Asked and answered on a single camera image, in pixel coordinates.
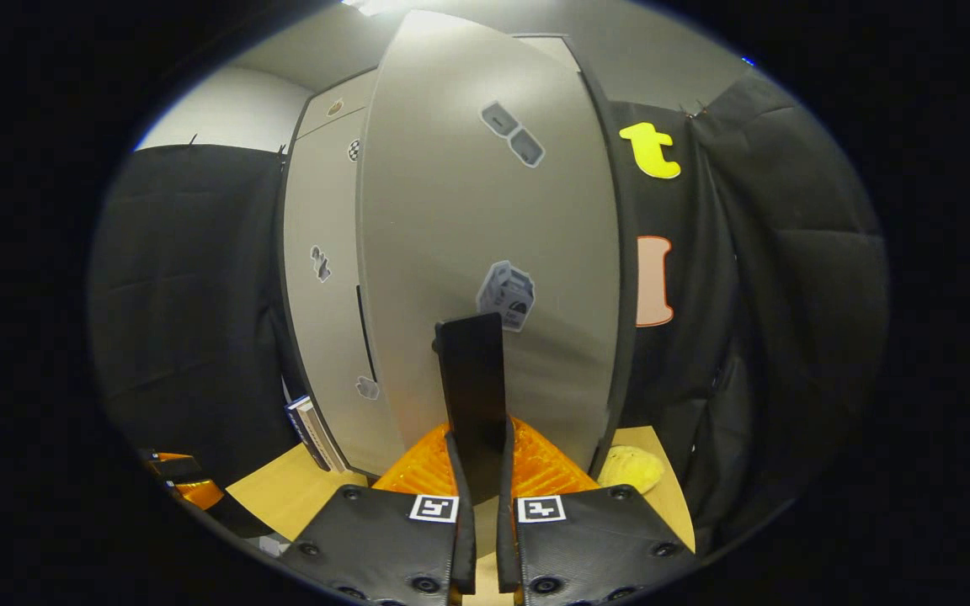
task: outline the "cabinet door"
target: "cabinet door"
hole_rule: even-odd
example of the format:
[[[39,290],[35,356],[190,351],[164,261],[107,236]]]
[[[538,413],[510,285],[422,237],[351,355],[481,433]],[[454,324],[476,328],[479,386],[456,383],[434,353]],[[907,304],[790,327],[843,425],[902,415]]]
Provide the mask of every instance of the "cabinet door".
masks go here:
[[[483,118],[495,103],[504,111]],[[446,420],[434,324],[477,313],[489,269],[509,261],[535,291],[522,330],[504,331],[509,413],[589,468],[613,412],[620,241],[580,74],[499,31],[414,11],[381,59],[367,112],[359,273],[403,443]]]
[[[403,444],[382,388],[360,386],[373,381],[354,244],[353,143],[363,122],[359,109],[294,143],[286,175],[284,265],[291,325],[312,399],[347,463],[379,476]]]
[[[375,83],[374,69],[346,82],[340,82],[323,93],[317,93],[309,99],[309,107],[305,108],[301,126],[297,128],[297,137],[304,137],[324,124],[342,119],[343,116],[367,106]]]

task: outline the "ceiling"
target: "ceiling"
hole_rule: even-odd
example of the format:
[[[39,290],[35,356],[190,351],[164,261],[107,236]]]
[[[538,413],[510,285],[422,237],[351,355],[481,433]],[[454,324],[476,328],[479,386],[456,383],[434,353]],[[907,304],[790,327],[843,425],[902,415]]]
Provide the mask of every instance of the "ceiling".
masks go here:
[[[627,0],[407,0],[365,16],[331,4],[239,55],[232,65],[312,92],[380,62],[412,8],[474,20],[507,34],[565,34],[612,100],[692,109],[750,66],[677,16]]]

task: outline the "book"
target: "book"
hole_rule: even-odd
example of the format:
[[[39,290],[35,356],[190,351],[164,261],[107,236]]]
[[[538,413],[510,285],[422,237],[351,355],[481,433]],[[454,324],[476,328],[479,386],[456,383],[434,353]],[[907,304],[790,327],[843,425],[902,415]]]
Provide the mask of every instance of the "book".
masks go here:
[[[317,410],[316,406],[313,406],[312,398],[303,396],[303,398],[297,400],[296,404],[294,411],[304,423],[306,433],[308,433],[309,438],[312,438],[312,443],[317,446],[320,455],[327,461],[328,468],[336,473],[346,471],[346,460],[343,460],[338,448],[335,448],[335,441],[332,440],[331,434],[324,426],[324,421],[320,418],[320,411]]]
[[[324,471],[331,471],[332,467],[324,460],[323,455],[320,454],[320,449],[317,449],[315,442],[309,438],[308,429],[305,426],[305,422],[301,420],[299,414],[297,414],[297,408],[305,401],[305,398],[300,398],[292,403],[286,404],[284,410],[286,411],[286,417],[290,419],[291,425],[294,426],[294,431],[297,432],[297,437],[301,439],[301,443],[305,445],[305,449],[309,451],[309,456],[312,460],[315,460],[317,467],[323,469]]]

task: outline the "grey curved panel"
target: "grey curved panel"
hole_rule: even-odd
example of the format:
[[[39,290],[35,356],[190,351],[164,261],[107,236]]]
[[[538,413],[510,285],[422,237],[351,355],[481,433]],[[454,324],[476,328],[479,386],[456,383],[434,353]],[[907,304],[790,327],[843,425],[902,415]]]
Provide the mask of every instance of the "grey curved panel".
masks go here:
[[[543,148],[536,167],[486,126],[493,101]],[[404,444],[446,420],[434,324],[475,313],[490,266],[508,260],[536,291],[524,329],[504,333],[509,413],[589,468],[608,426],[620,244],[581,77],[499,31],[411,12],[378,69],[362,154],[363,306]]]

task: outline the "black fabric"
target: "black fabric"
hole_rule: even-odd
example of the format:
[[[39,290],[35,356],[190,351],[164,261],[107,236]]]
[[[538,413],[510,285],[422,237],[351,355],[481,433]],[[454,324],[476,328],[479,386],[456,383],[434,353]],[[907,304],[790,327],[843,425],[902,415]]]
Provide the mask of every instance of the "black fabric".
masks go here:
[[[109,417],[138,448],[192,455],[220,487],[297,442],[273,313],[279,186],[272,152],[141,150],[93,239],[88,314]]]
[[[855,425],[886,337],[884,242],[831,135],[755,70],[694,115],[612,111],[671,135],[681,166],[644,175],[613,134],[640,237],[673,245],[674,319],[638,330],[621,426],[654,426],[701,536],[727,541],[794,498]]]

